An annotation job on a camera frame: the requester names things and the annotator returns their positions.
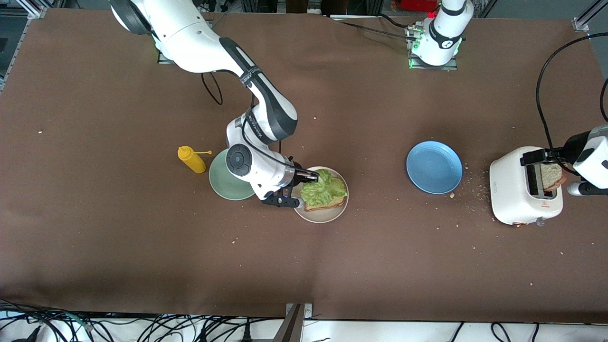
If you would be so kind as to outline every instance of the green plate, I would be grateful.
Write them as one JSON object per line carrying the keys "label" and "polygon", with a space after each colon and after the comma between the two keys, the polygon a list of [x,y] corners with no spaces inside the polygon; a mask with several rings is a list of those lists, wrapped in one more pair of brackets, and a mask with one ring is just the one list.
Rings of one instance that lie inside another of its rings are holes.
{"label": "green plate", "polygon": [[235,177],[226,166],[226,153],[223,150],[215,156],[209,167],[209,183],[216,194],[231,201],[240,201],[253,196],[251,184]]}

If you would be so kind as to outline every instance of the red object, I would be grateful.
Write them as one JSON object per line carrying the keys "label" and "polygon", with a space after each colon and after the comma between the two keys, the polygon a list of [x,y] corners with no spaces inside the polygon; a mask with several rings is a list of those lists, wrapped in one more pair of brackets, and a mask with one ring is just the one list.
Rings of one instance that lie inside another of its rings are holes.
{"label": "red object", "polygon": [[437,0],[401,0],[401,9],[414,12],[434,12]]}

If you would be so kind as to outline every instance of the plate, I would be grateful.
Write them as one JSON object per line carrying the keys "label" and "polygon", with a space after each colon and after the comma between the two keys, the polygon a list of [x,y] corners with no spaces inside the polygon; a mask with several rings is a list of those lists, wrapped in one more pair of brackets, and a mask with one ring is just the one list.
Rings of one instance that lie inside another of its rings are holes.
{"label": "plate", "polygon": [[[342,180],[342,182],[344,182],[344,188],[346,188],[346,194],[347,194],[346,201],[344,202],[343,205],[341,205],[339,207],[335,207],[335,208],[321,209],[321,210],[315,210],[315,211],[305,211],[304,207],[302,207],[302,208],[295,208],[295,212],[298,213],[298,215],[301,218],[305,219],[306,221],[313,222],[313,223],[327,223],[327,222],[337,219],[340,215],[342,215],[342,213],[346,209],[346,205],[348,204],[348,197],[350,194],[348,193],[348,186],[346,185],[346,181],[335,170],[332,170],[329,167],[324,167],[324,166],[310,167],[308,170],[316,171],[319,169],[325,169],[325,170],[329,171],[332,176],[338,177]],[[293,190],[291,192],[291,196],[301,198],[302,196],[300,195],[300,192],[302,191],[302,186],[304,186],[304,183],[300,183],[300,184],[298,184],[298,186],[293,188]]]}
{"label": "plate", "polygon": [[430,194],[446,194],[462,180],[460,158],[446,144],[424,141],[407,155],[407,175],[412,183]]}
{"label": "plate", "polygon": [[231,201],[240,201],[253,196],[251,184],[238,179],[226,166],[228,149],[220,152],[209,167],[209,183],[216,194]]}

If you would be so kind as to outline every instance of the bread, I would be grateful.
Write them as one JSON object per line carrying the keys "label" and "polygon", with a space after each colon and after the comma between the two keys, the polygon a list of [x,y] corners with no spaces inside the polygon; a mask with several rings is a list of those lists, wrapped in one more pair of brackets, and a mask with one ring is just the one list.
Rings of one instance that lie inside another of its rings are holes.
{"label": "bread", "polygon": [[557,164],[541,164],[542,188],[544,191],[557,190],[568,180],[568,174]]}
{"label": "bread", "polygon": [[315,211],[315,210],[321,210],[321,209],[331,209],[331,208],[336,208],[339,206],[344,205],[344,203],[346,203],[346,196],[340,198],[340,197],[334,197],[334,199],[329,202],[328,204],[324,205],[324,206],[309,206],[308,204],[304,203],[304,211]]}

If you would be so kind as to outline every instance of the sandwich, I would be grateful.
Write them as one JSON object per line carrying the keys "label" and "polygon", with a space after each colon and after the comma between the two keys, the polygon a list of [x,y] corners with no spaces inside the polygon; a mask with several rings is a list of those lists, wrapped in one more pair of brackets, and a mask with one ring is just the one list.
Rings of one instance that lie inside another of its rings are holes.
{"label": "sandwich", "polygon": [[344,182],[332,176],[328,170],[320,169],[317,173],[319,180],[316,183],[306,183],[302,186],[304,210],[315,211],[344,205],[347,197]]}

